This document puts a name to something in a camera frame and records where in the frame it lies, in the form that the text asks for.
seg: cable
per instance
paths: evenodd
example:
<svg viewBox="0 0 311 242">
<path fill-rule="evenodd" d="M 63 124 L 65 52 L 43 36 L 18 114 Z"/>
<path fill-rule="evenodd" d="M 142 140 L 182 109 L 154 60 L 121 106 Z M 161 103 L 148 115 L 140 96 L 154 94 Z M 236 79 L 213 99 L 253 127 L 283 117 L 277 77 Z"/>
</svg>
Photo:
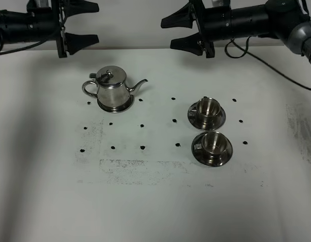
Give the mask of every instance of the cable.
<svg viewBox="0 0 311 242">
<path fill-rule="evenodd" d="M 310 16 L 310 13 L 309 13 L 309 11 L 307 9 L 306 0 L 301 0 L 301 2 L 302 2 L 303 10 L 306 11 L 308 16 Z"/>
<path fill-rule="evenodd" d="M 17 48 L 17 49 L 12 49 L 12 50 L 7 50 L 4 52 L 0 52 L 0 55 L 4 55 L 4 54 L 11 54 L 11 53 L 15 53 L 15 52 L 19 52 L 19 51 L 23 51 L 23 50 L 27 50 L 27 49 L 31 49 L 34 47 L 37 47 L 39 45 L 44 44 L 45 42 L 47 42 L 48 40 L 50 40 L 51 38 L 53 38 L 58 32 L 61 31 L 62 27 L 64 26 L 65 22 L 67 20 L 67 17 L 64 18 L 64 20 L 62 21 L 62 23 L 60 24 L 60 27 L 58 27 L 52 34 L 50 34 L 48 37 L 46 37 L 45 39 L 43 39 L 40 42 L 37 42 L 35 44 L 31 44 L 22 48 Z"/>
<path fill-rule="evenodd" d="M 3 43 L 3 35 L 2 35 L 2 31 L 0 30 L 0 52 L 4 47 L 4 43 Z"/>
<path fill-rule="evenodd" d="M 308 91 L 311 91 L 311 88 L 310 88 L 310 87 L 304 86 L 304 85 L 302 85 L 301 83 L 298 83 L 297 81 L 295 81 L 295 80 L 289 78 L 288 76 L 284 75 L 284 74 L 281 73 L 279 70 L 277 70 L 275 67 L 273 67 L 273 66 L 271 66 L 270 64 L 268 64 L 268 63 L 267 63 L 266 61 L 264 61 L 263 59 L 261 59 L 261 58 L 259 58 L 258 56 L 256 56 L 256 55 L 250 53 L 250 52 L 248 51 L 248 49 L 249 49 L 249 39 L 250 39 L 250 37 L 249 37 L 249 38 L 247 39 L 247 41 L 246 41 L 246 49 L 240 47 L 238 44 L 235 43 L 234 39 L 231 39 L 230 42 L 229 42 L 228 44 L 226 44 L 226 46 L 225 46 L 225 53 L 226 53 L 226 55 L 227 55 L 228 57 L 230 57 L 230 58 L 242 58 L 242 57 L 244 57 L 246 54 L 249 54 L 250 56 L 252 56 L 252 57 L 254 57 L 255 59 L 257 59 L 257 60 L 259 60 L 260 62 L 262 62 L 263 64 L 267 65 L 269 68 L 271 68 L 273 71 L 275 71 L 277 74 L 281 75 L 282 77 L 284 77 L 284 78 L 287 79 L 288 81 L 294 83 L 295 85 L 297 85 L 297 86 L 299 86 L 299 87 L 301 87 L 301 88 L 304 88 L 304 89 L 306 89 L 306 90 L 308 90 Z M 237 47 L 238 49 L 242 50 L 244 53 L 243 53 L 241 56 L 238 56 L 238 57 L 236 57 L 236 56 L 231 56 L 231 55 L 228 53 L 228 46 L 229 46 L 231 43 L 232 43 L 235 47 Z"/>
</svg>

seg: teapot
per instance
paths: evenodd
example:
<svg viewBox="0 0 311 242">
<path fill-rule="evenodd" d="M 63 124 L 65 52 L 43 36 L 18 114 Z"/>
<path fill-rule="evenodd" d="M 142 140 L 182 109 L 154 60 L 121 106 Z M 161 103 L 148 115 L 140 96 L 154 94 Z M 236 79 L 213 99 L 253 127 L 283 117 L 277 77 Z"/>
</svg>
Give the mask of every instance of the teapot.
<svg viewBox="0 0 311 242">
<path fill-rule="evenodd" d="M 97 73 L 91 73 L 89 78 L 94 79 L 83 84 L 83 92 L 91 97 L 97 98 L 100 108 L 107 112 L 117 113 L 128 109 L 134 101 L 141 85 L 148 80 L 143 79 L 134 87 L 127 87 L 126 72 L 117 66 L 107 66 Z M 97 93 L 88 92 L 86 86 L 97 85 Z"/>
</svg>

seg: teapot base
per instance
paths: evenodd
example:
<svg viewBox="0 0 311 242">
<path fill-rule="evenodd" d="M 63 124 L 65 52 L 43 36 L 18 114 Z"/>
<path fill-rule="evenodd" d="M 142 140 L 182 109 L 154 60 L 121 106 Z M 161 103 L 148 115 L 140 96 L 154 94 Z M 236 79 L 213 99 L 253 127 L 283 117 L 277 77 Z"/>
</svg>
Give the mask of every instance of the teapot base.
<svg viewBox="0 0 311 242">
<path fill-rule="evenodd" d="M 119 113 L 119 112 L 123 112 L 126 109 L 130 108 L 130 106 L 133 104 L 134 102 L 134 96 L 131 95 L 130 98 L 128 99 L 128 101 L 126 103 L 124 103 L 121 106 L 118 107 L 108 107 L 103 105 L 99 100 L 97 100 L 98 106 L 103 109 L 106 112 L 110 112 L 110 113 Z"/>
</svg>

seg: teapot lid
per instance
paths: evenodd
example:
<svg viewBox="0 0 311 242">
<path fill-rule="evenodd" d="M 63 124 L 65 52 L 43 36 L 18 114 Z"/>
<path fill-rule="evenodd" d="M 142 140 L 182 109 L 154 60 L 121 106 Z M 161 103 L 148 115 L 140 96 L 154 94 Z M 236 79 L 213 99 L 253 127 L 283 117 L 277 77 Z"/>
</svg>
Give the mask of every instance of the teapot lid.
<svg viewBox="0 0 311 242">
<path fill-rule="evenodd" d="M 126 72 L 117 66 L 103 67 L 96 73 L 96 81 L 104 87 L 116 87 L 126 80 Z"/>
</svg>

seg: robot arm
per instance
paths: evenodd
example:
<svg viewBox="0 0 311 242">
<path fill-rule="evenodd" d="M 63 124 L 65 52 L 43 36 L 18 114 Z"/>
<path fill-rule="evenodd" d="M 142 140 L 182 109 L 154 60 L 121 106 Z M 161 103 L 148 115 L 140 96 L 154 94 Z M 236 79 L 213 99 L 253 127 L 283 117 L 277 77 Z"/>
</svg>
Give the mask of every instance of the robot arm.
<svg viewBox="0 0 311 242">
<path fill-rule="evenodd" d="M 98 4 L 84 0 L 29 0 L 27 13 L 0 11 L 0 51 L 4 44 L 55 40 L 59 57 L 67 57 L 99 42 L 97 35 L 75 35 L 65 32 L 70 16 L 96 13 Z"/>
<path fill-rule="evenodd" d="M 280 39 L 293 53 L 305 55 L 311 63 L 311 20 L 304 14 L 298 0 L 268 0 L 264 5 L 234 9 L 230 0 L 212 0 L 206 9 L 202 0 L 189 0 L 178 12 L 162 20 L 162 28 L 192 28 L 195 20 L 197 34 L 174 39 L 172 49 L 196 55 L 206 53 L 215 57 L 214 41 L 250 36 Z M 305 0 L 304 10 L 308 13 Z"/>
</svg>

